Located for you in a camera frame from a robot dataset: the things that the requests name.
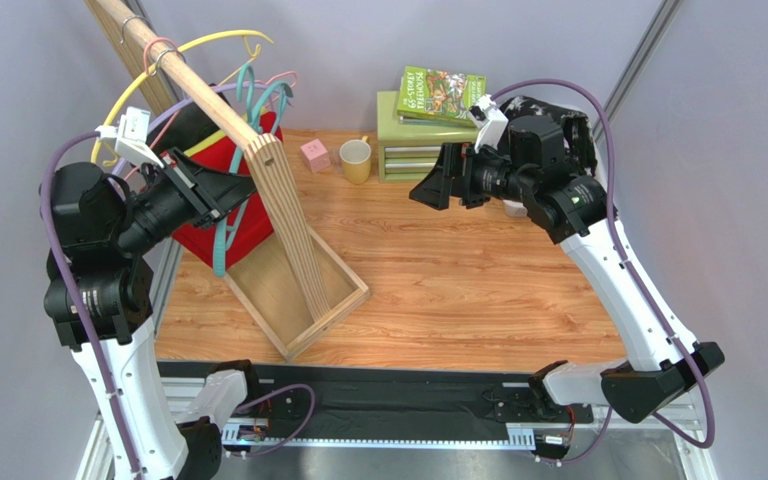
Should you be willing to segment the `red trousers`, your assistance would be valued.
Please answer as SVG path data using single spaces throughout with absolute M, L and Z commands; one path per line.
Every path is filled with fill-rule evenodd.
M 274 232 L 244 152 L 194 104 L 171 115 L 157 132 L 154 150 L 183 154 L 195 191 L 219 215 L 197 213 L 172 238 L 221 277 Z

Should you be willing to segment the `black white patterned trousers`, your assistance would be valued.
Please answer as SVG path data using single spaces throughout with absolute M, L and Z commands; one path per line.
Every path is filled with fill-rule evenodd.
M 595 177 L 599 165 L 590 120 L 581 110 L 567 108 L 526 95 L 516 95 L 501 103 L 500 110 L 509 121 L 521 117 L 544 116 L 564 132 L 566 153 L 583 172 Z

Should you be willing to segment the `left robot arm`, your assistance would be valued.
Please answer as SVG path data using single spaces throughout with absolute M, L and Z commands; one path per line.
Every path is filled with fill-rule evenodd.
M 98 403 L 119 479 L 210 479 L 221 433 L 248 393 L 246 361 L 215 366 L 190 408 L 170 410 L 157 365 L 145 255 L 183 225 L 208 227 L 254 193 L 251 178 L 170 149 L 133 193 L 89 163 L 53 165 L 41 187 L 51 251 L 44 309 Z

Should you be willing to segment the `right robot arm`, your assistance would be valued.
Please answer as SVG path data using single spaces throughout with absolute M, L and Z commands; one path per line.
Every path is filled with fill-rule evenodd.
M 467 209 L 492 198 L 519 201 L 585 275 L 626 352 L 608 363 L 553 363 L 535 374 L 532 387 L 554 408 L 602 404 L 639 423 L 689 392 L 695 369 L 707 376 L 725 355 L 673 317 L 656 289 L 642 293 L 636 282 L 646 275 L 632 272 L 627 242 L 614 244 L 611 235 L 621 234 L 623 225 L 607 215 L 606 190 L 585 156 L 587 141 L 570 134 L 548 116 L 524 116 L 508 123 L 499 149 L 447 142 L 409 197 L 435 210 L 447 209 L 451 199 Z

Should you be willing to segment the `lavender plastic hanger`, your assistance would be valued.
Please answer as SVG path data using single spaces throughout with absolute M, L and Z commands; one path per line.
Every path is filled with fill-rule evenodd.
M 229 92 L 231 90 L 235 90 L 236 86 L 234 84 L 211 85 L 210 89 L 216 93 L 224 93 L 224 92 Z M 179 101 L 178 103 L 174 104 L 169 109 L 162 112 L 161 114 L 159 114 L 158 116 L 156 116 L 151 120 L 151 122 L 149 123 L 149 126 L 147 127 L 147 132 L 148 133 L 153 132 L 155 129 L 159 128 L 164 122 L 166 122 L 171 116 L 173 116 L 176 112 L 192 104 L 193 102 L 194 102 L 193 99 L 185 98 Z M 127 166 L 131 166 L 131 164 L 126 158 L 121 157 L 117 162 L 113 164 L 113 169 L 111 170 L 111 172 L 115 175 L 118 175 L 121 172 L 123 172 Z

